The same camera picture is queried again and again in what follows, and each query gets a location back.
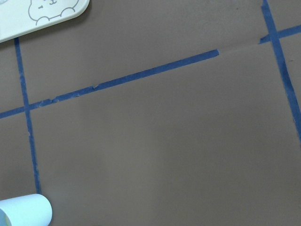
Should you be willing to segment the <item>light blue paper cup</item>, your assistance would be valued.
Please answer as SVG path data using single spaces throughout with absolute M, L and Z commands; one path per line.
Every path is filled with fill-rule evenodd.
M 48 226 L 51 219 L 51 204 L 41 194 L 25 195 L 0 202 L 2 226 Z

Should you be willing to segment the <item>cream bear print tray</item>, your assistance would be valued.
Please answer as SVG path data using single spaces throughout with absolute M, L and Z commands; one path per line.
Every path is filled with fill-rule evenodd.
M 76 18 L 90 0 L 2 0 L 1 43 Z

